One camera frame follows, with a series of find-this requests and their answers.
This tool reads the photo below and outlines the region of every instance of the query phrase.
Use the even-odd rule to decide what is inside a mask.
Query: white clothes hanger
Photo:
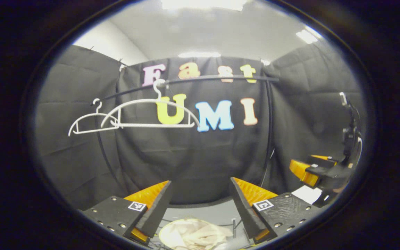
[[[106,117],[103,119],[103,121],[101,122],[100,127],[102,128],[105,125],[105,122],[108,120],[109,117],[112,117],[112,115],[115,112],[118,112],[118,117],[117,119],[115,119],[115,121],[111,120],[111,124],[114,126],[119,126],[121,128],[124,127],[137,127],[137,128],[192,128],[193,126],[195,126],[195,124],[197,124],[198,127],[200,127],[200,122],[197,119],[197,117],[195,117],[195,115],[187,108],[185,108],[184,106],[180,106],[176,103],[173,102],[169,102],[169,101],[162,101],[161,100],[161,92],[160,90],[157,89],[157,85],[161,85],[164,84],[165,80],[164,79],[157,79],[154,81],[154,90],[155,92],[158,94],[157,99],[139,99],[139,100],[133,100],[133,101],[128,101],[125,102],[119,106],[117,106],[116,108],[114,108],[111,112],[109,112]],[[121,123],[120,122],[120,116],[121,116],[121,109],[124,108],[125,106],[129,106],[132,104],[138,104],[138,103],[165,103],[167,105],[170,106],[175,106],[181,109],[184,109],[185,112],[188,113],[188,117],[187,117],[187,124],[149,124],[149,123]]]
[[[93,100],[92,103],[95,104],[97,101],[99,101],[98,98],[96,98],[95,100]],[[86,117],[91,117],[91,116],[104,116],[105,118],[108,118],[108,117],[109,117],[109,118],[112,118],[113,120],[115,120],[116,122],[118,122],[117,118],[115,118],[115,117],[113,117],[113,116],[111,116],[111,115],[107,115],[107,114],[103,114],[103,113],[98,113],[98,110],[101,108],[102,105],[103,105],[103,104],[102,104],[101,101],[100,101],[100,105],[98,105],[98,107],[97,107],[95,113],[93,113],[93,114],[87,114],[87,115],[84,115],[84,116],[82,116],[82,117],[76,119],[75,122],[73,122],[72,126],[70,126],[68,136],[70,136],[70,134],[72,133],[72,128],[73,128],[74,126],[76,126],[76,130],[73,131],[74,134],[84,134],[84,133],[92,133],[92,132],[105,131],[105,130],[115,130],[115,129],[119,128],[119,126],[116,126],[116,125],[115,125],[115,122],[114,122],[114,123],[113,123],[114,127],[110,127],[110,128],[99,128],[99,129],[97,129],[97,130],[87,130],[87,131],[80,131],[80,130],[78,129],[78,122],[79,122],[80,120],[86,118]]]

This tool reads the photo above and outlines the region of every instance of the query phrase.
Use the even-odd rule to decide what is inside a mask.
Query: curved black rod
[[[186,83],[186,82],[192,82],[192,81],[202,81],[202,80],[220,80],[220,79],[245,79],[245,80],[262,80],[262,81],[275,81],[279,82],[279,78],[277,77],[267,77],[267,76],[253,76],[253,77],[246,77],[246,76],[199,76],[195,78],[187,78],[187,79],[174,79],[174,80],[166,80],[164,84],[162,85],[167,85],[167,84],[176,84],[176,83]],[[135,91],[139,90],[145,90],[145,89],[150,89],[152,88],[152,85],[147,85],[143,87],[136,87],[134,89],[126,90],[117,94],[113,94],[110,96],[107,96],[105,98],[101,98],[100,101],[108,100],[111,98],[115,98],[119,95],[125,95],[128,93],[132,93]]]

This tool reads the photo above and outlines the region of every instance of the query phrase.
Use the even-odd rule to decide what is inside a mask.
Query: white ceiling
[[[164,10],[160,0],[145,0],[126,6],[107,23],[125,37],[116,43],[117,47],[123,44],[123,48],[117,49],[119,53],[113,56],[109,51],[108,56],[123,58],[123,62],[129,65],[176,57],[190,51],[219,52],[228,57],[272,61],[306,45],[296,35],[305,25],[261,0],[247,1],[242,11],[223,8]],[[100,36],[102,25],[89,31],[85,37],[91,33],[92,37]],[[89,47],[101,40],[119,39],[118,35],[108,35],[105,32],[102,37],[86,39],[90,41],[87,45],[81,42],[83,37],[80,44],[75,44]],[[115,49],[112,44],[110,42],[108,45],[110,50]],[[106,51],[102,47],[97,44],[93,49]],[[125,57],[131,57],[132,54],[139,56],[125,60]]]

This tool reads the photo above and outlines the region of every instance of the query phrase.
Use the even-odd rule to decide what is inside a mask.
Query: beige cloth
[[[209,250],[226,242],[232,231],[198,219],[175,220],[160,231],[160,241],[175,250]]]

